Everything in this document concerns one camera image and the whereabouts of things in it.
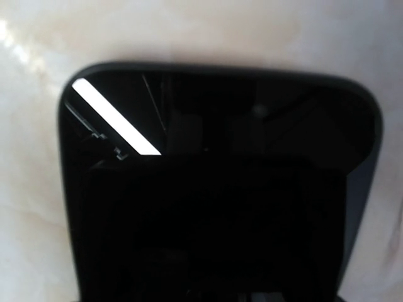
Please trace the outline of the black phone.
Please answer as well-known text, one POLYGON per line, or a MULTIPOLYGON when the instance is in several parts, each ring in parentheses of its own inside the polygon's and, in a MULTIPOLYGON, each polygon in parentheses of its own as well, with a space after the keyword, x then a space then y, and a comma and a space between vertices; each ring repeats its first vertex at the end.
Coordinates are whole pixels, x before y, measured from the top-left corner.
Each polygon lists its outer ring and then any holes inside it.
POLYGON ((80 301, 340 301, 382 116, 325 74, 112 62, 59 103, 80 301))

